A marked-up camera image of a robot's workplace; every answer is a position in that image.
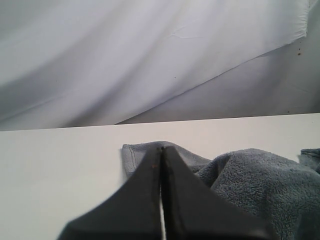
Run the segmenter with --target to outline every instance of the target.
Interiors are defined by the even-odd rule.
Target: white table
[[[320,147],[320,113],[0,132],[0,239],[56,239],[124,182],[123,144],[161,140],[210,159],[259,148],[297,161]]]

